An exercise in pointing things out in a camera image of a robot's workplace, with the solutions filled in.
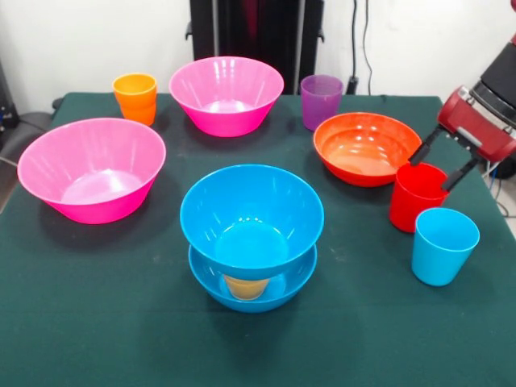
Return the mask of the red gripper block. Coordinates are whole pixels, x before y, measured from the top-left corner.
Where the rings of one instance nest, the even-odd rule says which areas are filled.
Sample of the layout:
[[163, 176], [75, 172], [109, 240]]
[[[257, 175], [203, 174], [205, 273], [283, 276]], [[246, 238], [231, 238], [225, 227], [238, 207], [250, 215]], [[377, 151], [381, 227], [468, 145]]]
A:
[[[452, 137], [464, 139], [466, 144], [490, 162], [503, 161], [515, 153], [515, 127], [504, 122], [481, 105], [467, 88], [456, 89], [438, 114], [438, 123]], [[439, 137], [442, 127], [436, 127], [409, 158], [411, 166], [421, 163]], [[472, 157], [464, 166], [451, 173], [441, 185], [442, 190], [452, 190], [479, 163]]]

